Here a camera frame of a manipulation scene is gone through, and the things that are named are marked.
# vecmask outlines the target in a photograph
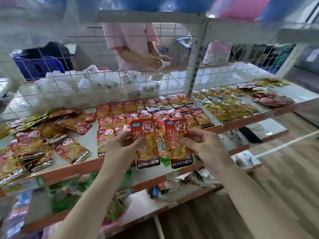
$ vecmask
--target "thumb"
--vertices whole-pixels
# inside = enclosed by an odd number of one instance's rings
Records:
[[[146,141],[145,137],[139,137],[131,145],[127,146],[126,149],[130,153],[135,153],[138,149],[140,149],[145,144],[145,141]]]
[[[198,149],[198,143],[195,142],[194,140],[191,140],[187,137],[183,137],[182,140],[181,140],[182,144],[184,144],[186,147],[188,147],[189,149],[195,151],[195,152],[199,152],[199,149]]]

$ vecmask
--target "left hand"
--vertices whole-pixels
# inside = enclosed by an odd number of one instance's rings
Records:
[[[160,55],[158,58],[165,61],[165,62],[170,62],[171,63],[170,66],[173,66],[173,58],[170,58],[170,57],[165,56],[165,55]]]
[[[105,158],[101,172],[114,172],[116,175],[124,176],[134,159],[138,149],[145,144],[145,137],[139,137],[133,141],[131,132],[123,132],[114,137],[104,145]]]

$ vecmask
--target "pile of snack packets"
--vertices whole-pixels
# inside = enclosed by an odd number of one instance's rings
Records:
[[[289,82],[284,80],[260,79],[255,82],[246,82],[233,86],[194,90],[192,95],[221,123],[226,123],[259,113],[251,104],[245,103],[237,97],[245,93],[252,95],[254,102],[270,108],[293,104],[294,101],[292,99],[286,96],[278,96],[269,88],[286,84],[289,84]]]
[[[159,165],[159,152],[161,157],[169,156],[173,168],[191,165],[191,153],[180,144],[181,137],[187,136],[187,128],[214,125],[186,94],[101,104],[96,107],[96,114],[99,157],[104,157],[107,152],[106,142],[121,132],[131,131],[134,139],[146,137],[145,146],[136,153],[135,163],[132,164],[137,169]],[[167,149],[162,145],[158,148],[158,142],[167,138]]]
[[[54,150],[70,164],[88,158],[90,151],[68,137],[66,131],[84,135],[95,121],[95,113],[64,108],[6,123],[1,127],[0,138],[10,134],[16,139],[0,150],[0,186],[26,171],[35,172],[51,165]]]

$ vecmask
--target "black object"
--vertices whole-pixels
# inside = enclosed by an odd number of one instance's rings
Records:
[[[24,49],[22,53],[15,55],[28,60],[40,59],[41,56],[52,56],[62,63],[65,71],[73,70],[69,49],[59,42],[48,42],[44,47]]]
[[[238,130],[249,140],[251,143],[263,143],[259,137],[256,136],[251,130],[247,127],[240,127]]]

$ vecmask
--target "right hand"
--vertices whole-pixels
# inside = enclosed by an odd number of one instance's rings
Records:
[[[205,167],[218,180],[236,163],[225,150],[218,134],[201,129],[189,129],[188,137],[182,138],[182,143],[198,154]]]
[[[162,67],[163,62],[162,60],[156,57],[146,58],[146,65],[156,70]]]

